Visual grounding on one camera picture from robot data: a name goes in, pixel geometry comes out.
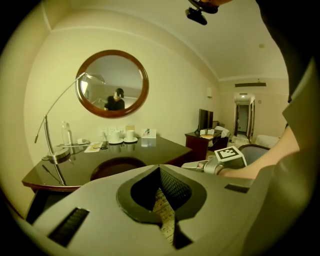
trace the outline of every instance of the tv stand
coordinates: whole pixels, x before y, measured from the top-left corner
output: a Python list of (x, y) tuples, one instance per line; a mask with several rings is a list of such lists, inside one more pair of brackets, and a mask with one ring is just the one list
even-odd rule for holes
[(210, 151), (221, 150), (227, 147), (228, 137), (221, 138), (221, 130), (215, 130), (213, 138), (202, 138), (196, 132), (186, 133), (185, 146), (193, 150), (194, 161), (202, 161), (207, 158), (209, 142), (212, 141), (213, 146)]

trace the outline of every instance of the vent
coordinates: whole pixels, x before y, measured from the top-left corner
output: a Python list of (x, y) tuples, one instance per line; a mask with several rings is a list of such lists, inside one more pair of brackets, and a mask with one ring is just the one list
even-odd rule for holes
[(88, 214), (89, 211), (85, 209), (75, 208), (49, 235), (49, 238), (59, 245), (66, 247)]
[(236, 83), (235, 87), (264, 87), (267, 86), (265, 82), (247, 82), (247, 83)]
[(233, 184), (228, 184), (224, 187), (227, 190), (232, 190), (240, 193), (246, 194), (249, 191), (248, 187), (245, 186), (239, 186), (239, 185), (233, 185)]

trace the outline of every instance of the lamp arm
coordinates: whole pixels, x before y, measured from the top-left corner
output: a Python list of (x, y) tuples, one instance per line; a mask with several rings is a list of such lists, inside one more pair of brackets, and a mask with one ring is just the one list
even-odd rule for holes
[(41, 124), (40, 124), (40, 126), (39, 126), (38, 132), (37, 132), (36, 135), (35, 135), (34, 143), (37, 143), (40, 129), (41, 129), (42, 125), (44, 124), (45, 118), (46, 118), (46, 116), (49, 114), (49, 112), (51, 111), (51, 109), (54, 107), (54, 105), (57, 103), (57, 101), (61, 98), (61, 96), (64, 95), (65, 92), (66, 92), (71, 86), (73, 86), (74, 83), (76, 83), (80, 78), (82, 78), (84, 75), (86, 75), (86, 72), (83, 72), (82, 74), (80, 74), (80, 75), (73, 81), (73, 83), (70, 84), (70, 85), (63, 91), (63, 93), (60, 94), (60, 96), (55, 100), (55, 102), (51, 105), (51, 107), (49, 108), (49, 110), (47, 111), (47, 113), (44, 115), (44, 118), (42, 119), (42, 122), (41, 122)]

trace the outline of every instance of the wooden mirror frame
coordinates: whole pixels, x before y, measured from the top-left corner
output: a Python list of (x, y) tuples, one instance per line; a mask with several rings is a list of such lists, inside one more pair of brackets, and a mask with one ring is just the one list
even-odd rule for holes
[(90, 101), (85, 97), (85, 95), (82, 91), (82, 88), (81, 88), (80, 81), (77, 81), (77, 84), (76, 84), (76, 95), (77, 95), (79, 101), (81, 102), (81, 104), (87, 110), (89, 110), (91, 113), (93, 113), (99, 117), (103, 117), (103, 118), (121, 118), (121, 117), (127, 116), (127, 115), (135, 112), (136, 110), (138, 110), (145, 102), (147, 95), (148, 95), (148, 92), (149, 92), (148, 75), (147, 75), (147, 72), (146, 72), (144, 66), (142, 66), (142, 64), (140, 63), (139, 60), (137, 60), (131, 54), (124, 52), (124, 51), (121, 51), (121, 50), (103, 50), (103, 51), (97, 52), (96, 54), (90, 56), (81, 65), (81, 67), (79, 68), (79, 70), (76, 74), (76, 77), (80, 76), (83, 72), (86, 72), (89, 65), (91, 63), (93, 63), (95, 60), (97, 60), (101, 57), (110, 56), (110, 55), (117, 55), (117, 56), (124, 57), (124, 58), (128, 59), (129, 61), (132, 61), (138, 67), (140, 74), (142, 76), (142, 90), (141, 90), (141, 94), (140, 94), (139, 98), (135, 101), (135, 103), (133, 103), (130, 107), (125, 108), (125, 109), (121, 109), (121, 110), (108, 111), (108, 110), (101, 109), (99, 107), (92, 105), (90, 103)]

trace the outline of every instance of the white cloth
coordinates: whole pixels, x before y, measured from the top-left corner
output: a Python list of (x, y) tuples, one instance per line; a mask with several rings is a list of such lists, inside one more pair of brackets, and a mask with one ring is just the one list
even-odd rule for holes
[(221, 127), (221, 126), (216, 126), (214, 129), (222, 131), (221, 138), (229, 137), (229, 135), (230, 135), (230, 131), (226, 128)]
[(274, 136), (258, 135), (254, 144), (271, 149), (278, 142), (279, 139), (279, 137)]

